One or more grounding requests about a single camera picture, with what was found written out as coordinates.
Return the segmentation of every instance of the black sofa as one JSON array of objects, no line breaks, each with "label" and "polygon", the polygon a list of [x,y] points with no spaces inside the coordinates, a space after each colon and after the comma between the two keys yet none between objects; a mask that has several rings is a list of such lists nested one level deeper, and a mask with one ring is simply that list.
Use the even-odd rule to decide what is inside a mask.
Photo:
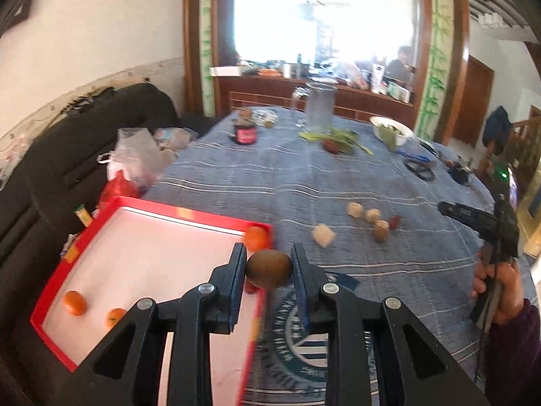
[{"label": "black sofa", "polygon": [[33,142],[0,191],[0,404],[46,405],[69,371],[29,323],[37,298],[58,265],[68,234],[83,229],[74,210],[93,210],[106,180],[96,156],[114,148],[117,129],[189,126],[169,97],[148,83],[132,85],[63,119]]}]

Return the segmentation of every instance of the kiwi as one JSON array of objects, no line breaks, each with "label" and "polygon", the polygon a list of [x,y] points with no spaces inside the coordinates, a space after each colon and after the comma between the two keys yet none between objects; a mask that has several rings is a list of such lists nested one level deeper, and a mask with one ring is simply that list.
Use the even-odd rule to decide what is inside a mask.
[{"label": "kiwi", "polygon": [[256,252],[246,263],[248,280],[266,291],[274,291],[286,285],[291,276],[293,266],[289,256],[276,250]]}]

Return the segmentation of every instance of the beige cube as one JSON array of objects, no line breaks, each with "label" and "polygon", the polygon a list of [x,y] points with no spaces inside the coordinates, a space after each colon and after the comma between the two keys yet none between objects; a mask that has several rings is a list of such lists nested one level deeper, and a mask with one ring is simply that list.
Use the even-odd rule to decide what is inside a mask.
[{"label": "beige cube", "polygon": [[336,234],[329,226],[320,224],[317,225],[314,230],[312,230],[312,237],[314,238],[314,241],[321,247],[327,248],[336,238]]},{"label": "beige cube", "polygon": [[347,213],[353,218],[362,217],[362,206],[359,203],[355,202],[348,203]]},{"label": "beige cube", "polygon": [[384,242],[389,231],[389,223],[387,221],[377,220],[374,224],[374,236],[378,242]]},{"label": "beige cube", "polygon": [[370,209],[364,217],[366,218],[366,221],[374,224],[377,220],[379,220],[380,212],[378,209]]}]

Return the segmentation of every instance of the ceiling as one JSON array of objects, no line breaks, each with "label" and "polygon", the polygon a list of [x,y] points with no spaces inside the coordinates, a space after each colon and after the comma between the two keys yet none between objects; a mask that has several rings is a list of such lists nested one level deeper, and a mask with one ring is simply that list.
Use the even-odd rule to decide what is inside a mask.
[{"label": "ceiling", "polygon": [[498,13],[503,18],[505,27],[487,27],[489,35],[498,39],[537,42],[532,29],[511,0],[469,0],[469,4],[470,17],[476,22],[478,16],[485,13]]}]

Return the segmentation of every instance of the red label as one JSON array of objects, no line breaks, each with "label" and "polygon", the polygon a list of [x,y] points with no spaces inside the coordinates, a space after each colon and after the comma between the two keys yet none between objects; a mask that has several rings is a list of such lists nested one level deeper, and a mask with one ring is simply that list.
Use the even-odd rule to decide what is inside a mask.
[{"label": "red label", "polygon": [[255,127],[244,130],[237,129],[237,143],[249,145],[255,142],[257,136]]}]

